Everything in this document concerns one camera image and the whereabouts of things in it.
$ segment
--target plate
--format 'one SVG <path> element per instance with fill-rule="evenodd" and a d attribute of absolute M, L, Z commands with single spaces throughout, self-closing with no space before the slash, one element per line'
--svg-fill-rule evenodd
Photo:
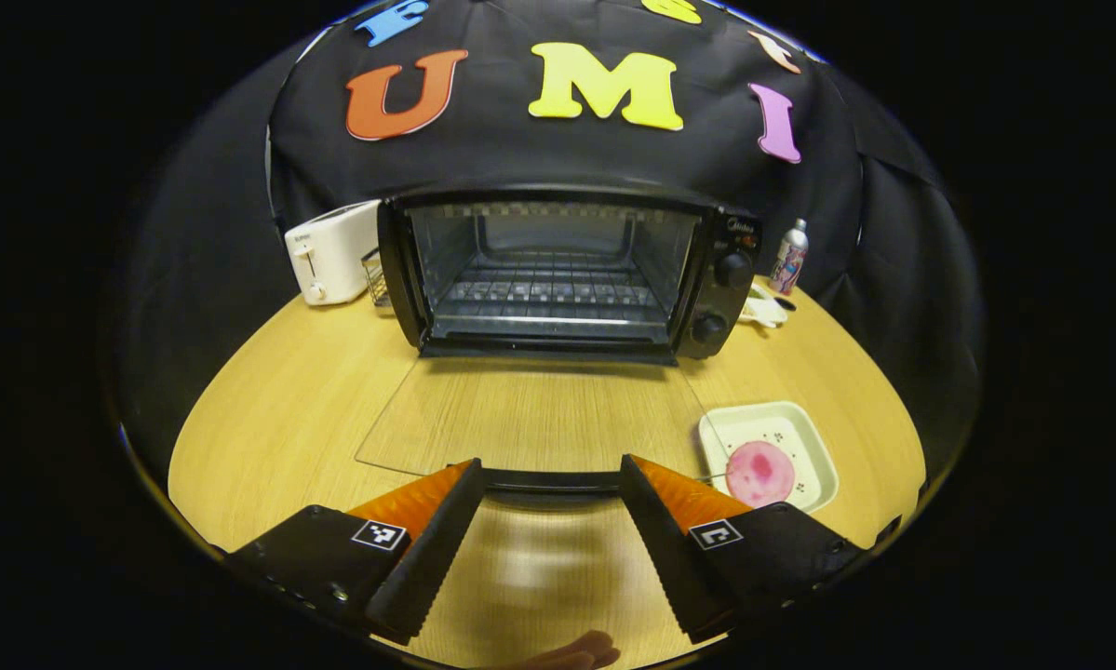
<path fill-rule="evenodd" d="M 699 420 L 711 485 L 731 496 L 727 462 L 740 447 L 762 440 L 781 450 L 793 463 L 793 487 L 785 501 L 810 513 L 821 509 L 838 492 L 838 472 L 827 446 L 810 417 L 796 403 L 775 402 L 720 408 Z"/>

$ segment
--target blue letter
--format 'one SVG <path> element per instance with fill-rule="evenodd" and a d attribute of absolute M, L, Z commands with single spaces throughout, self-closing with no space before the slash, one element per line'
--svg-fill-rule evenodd
<path fill-rule="evenodd" d="M 355 26 L 355 30 L 366 27 L 367 32 L 372 34 L 372 41 L 368 41 L 367 46 L 375 47 L 384 39 L 395 37 L 395 35 L 408 30 L 410 27 L 420 25 L 421 15 L 425 12 L 425 9 L 429 9 L 429 3 L 422 0 L 405 0 Z"/>

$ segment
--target spray can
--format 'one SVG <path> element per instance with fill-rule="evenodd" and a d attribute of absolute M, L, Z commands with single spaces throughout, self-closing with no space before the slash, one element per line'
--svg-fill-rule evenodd
<path fill-rule="evenodd" d="M 788 296 L 793 290 L 793 285 L 801 275 L 805 251 L 809 247 L 810 242 L 805 238 L 805 218 L 799 218 L 793 228 L 788 229 L 782 237 L 782 246 L 777 251 L 777 264 L 769 275 L 769 288 L 782 296 Z"/>

